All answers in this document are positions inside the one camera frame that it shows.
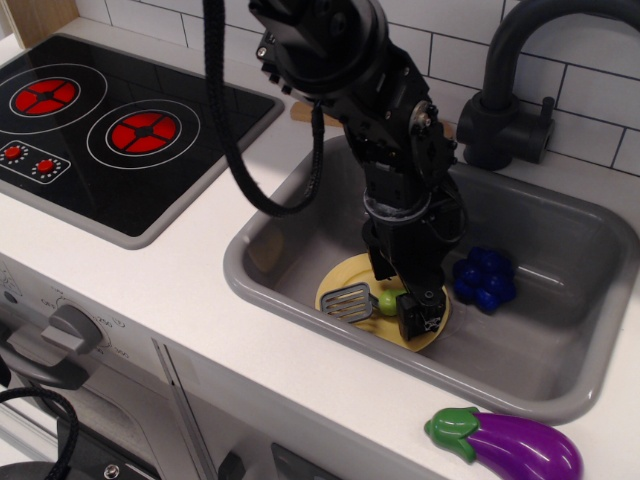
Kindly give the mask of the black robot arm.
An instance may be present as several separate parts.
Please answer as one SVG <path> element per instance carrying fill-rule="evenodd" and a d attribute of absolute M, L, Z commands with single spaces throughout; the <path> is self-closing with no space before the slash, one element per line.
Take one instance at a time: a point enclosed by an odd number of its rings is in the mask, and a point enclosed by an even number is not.
<path fill-rule="evenodd" d="M 362 229 L 375 277 L 398 277 L 405 340 L 438 330 L 445 317 L 444 257 L 467 212 L 449 170 L 445 136 L 429 88 L 389 38 L 375 1 L 254 1 L 265 26 L 263 69 L 318 116 L 340 122 L 365 175 Z"/>

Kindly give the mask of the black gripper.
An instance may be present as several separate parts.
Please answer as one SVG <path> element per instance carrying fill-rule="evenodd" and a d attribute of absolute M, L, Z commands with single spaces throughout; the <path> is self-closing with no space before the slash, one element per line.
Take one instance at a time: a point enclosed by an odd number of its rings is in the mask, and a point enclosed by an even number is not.
<path fill-rule="evenodd" d="M 398 277 L 407 293 L 397 298 L 405 341 L 435 333 L 447 317 L 441 264 L 466 233 L 467 211 L 457 200 L 437 200 L 413 209 L 367 201 L 362 229 L 374 277 Z"/>

